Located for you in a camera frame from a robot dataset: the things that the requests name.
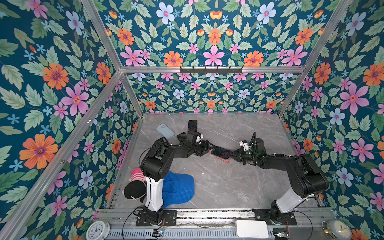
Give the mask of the pink-edged smartphone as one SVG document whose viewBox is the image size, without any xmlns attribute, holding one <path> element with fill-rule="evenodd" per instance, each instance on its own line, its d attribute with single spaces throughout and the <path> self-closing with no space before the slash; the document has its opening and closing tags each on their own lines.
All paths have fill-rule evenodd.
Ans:
<svg viewBox="0 0 384 240">
<path fill-rule="evenodd" d="M 211 151 L 210 154 L 213 156 L 217 156 L 223 159 L 227 159 L 231 157 L 231 150 L 224 149 L 222 147 L 214 147 Z"/>
</svg>

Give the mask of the pink phone case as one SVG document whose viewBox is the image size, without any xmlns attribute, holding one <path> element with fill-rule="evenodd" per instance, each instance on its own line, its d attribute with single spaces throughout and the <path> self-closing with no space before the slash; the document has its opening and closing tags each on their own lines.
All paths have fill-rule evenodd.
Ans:
<svg viewBox="0 0 384 240">
<path fill-rule="evenodd" d="M 222 162 L 224 162 L 224 163 L 226 163 L 226 164 L 228 164 L 230 162 L 230 160 L 231 160 L 230 158 L 223 159 L 223 158 L 220 158 L 220 157 L 217 157 L 217 156 L 215 156 L 215 158 L 220 160 L 220 161 L 222 161 Z"/>
</svg>

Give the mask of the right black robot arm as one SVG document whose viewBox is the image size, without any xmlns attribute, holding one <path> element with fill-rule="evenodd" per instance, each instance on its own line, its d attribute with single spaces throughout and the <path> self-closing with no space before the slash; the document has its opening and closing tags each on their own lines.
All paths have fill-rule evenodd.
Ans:
<svg viewBox="0 0 384 240">
<path fill-rule="evenodd" d="M 250 142 L 240 142 L 240 148 L 230 153 L 230 158 L 250 163 L 264 170 L 279 170 L 288 174 L 290 187 L 273 201 L 269 219 L 275 225 L 287 220 L 299 205 L 309 198 L 317 198 L 329 187 L 329 182 L 316 161 L 308 154 L 268 154 L 264 141 L 253 133 Z"/>
</svg>

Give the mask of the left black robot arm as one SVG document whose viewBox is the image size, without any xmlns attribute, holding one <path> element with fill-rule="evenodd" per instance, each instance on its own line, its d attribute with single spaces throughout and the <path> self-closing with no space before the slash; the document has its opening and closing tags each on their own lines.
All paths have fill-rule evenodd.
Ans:
<svg viewBox="0 0 384 240">
<path fill-rule="evenodd" d="M 157 213 L 164 208 L 163 180 L 173 160 L 187 159 L 191 155 L 201 157 L 215 147 L 210 141 L 204 140 L 201 133 L 192 130 L 177 135 L 177 139 L 177 144 L 170 144 L 164 137 L 156 140 L 141 162 L 140 169 L 147 181 L 145 207 L 151 212 Z"/>
</svg>

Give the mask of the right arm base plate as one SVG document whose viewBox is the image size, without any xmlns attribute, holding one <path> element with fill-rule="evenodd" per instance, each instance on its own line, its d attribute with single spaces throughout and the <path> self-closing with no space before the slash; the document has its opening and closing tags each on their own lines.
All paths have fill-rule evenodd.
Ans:
<svg viewBox="0 0 384 240">
<path fill-rule="evenodd" d="M 297 225 L 297 221 L 293 212 L 284 214 L 281 213 L 278 209 L 252 209 L 252 212 L 255 214 L 256 221 L 264 221 L 267 223 L 267 225 Z"/>
</svg>

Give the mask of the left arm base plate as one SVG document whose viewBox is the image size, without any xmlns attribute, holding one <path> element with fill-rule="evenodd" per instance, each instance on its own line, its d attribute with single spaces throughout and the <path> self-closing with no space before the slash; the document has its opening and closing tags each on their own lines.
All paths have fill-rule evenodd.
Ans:
<svg viewBox="0 0 384 240">
<path fill-rule="evenodd" d="M 137 227 L 174 227 L 176 226 L 177 221 L 177 211 L 176 210 L 164 210 L 163 216 L 159 218 L 159 222 L 152 220 L 145 211 L 139 211 L 137 217 L 136 226 Z"/>
</svg>

